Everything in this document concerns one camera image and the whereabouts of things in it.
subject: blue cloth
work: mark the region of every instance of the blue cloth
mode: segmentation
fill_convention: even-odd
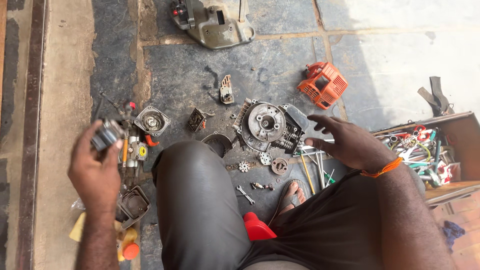
[[[447,247],[450,249],[450,253],[453,253],[452,246],[454,240],[464,235],[465,230],[451,221],[445,221],[442,230],[446,237],[445,242],[447,244]]]

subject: wrench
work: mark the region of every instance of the wrench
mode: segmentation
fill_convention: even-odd
[[[245,197],[250,201],[250,204],[254,204],[254,203],[255,203],[255,201],[252,200],[252,199],[245,193],[245,191],[243,191],[243,189],[241,188],[241,186],[238,185],[238,186],[237,186],[237,189],[240,190],[240,192],[241,192],[243,195],[245,195]]]

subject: orange engine cover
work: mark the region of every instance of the orange engine cover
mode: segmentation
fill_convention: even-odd
[[[328,109],[345,91],[348,83],[340,71],[329,62],[317,62],[307,65],[307,79],[303,80],[297,89],[307,94],[318,107]],[[319,90],[315,83],[322,79],[326,84]]]

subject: dark shorts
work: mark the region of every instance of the dark shorts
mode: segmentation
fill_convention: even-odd
[[[251,242],[225,163],[209,146],[181,142],[160,155],[153,175],[165,269],[243,269],[269,260],[309,269],[383,267],[375,179],[330,185],[276,218],[277,238]]]

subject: foot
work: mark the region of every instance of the foot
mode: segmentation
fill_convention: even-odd
[[[297,182],[293,182],[290,184],[290,186],[288,187],[288,191],[287,191],[287,194],[285,194],[285,198],[290,196],[290,195],[293,195],[293,194],[297,194],[297,197],[300,201],[300,204],[304,203],[306,201],[305,199],[305,195],[303,194],[303,190],[301,188],[299,188],[299,184],[297,184]],[[279,215],[287,212],[288,210],[290,209],[293,209],[294,206],[293,204],[289,204],[287,206],[285,206],[281,211],[280,213],[278,213]]]

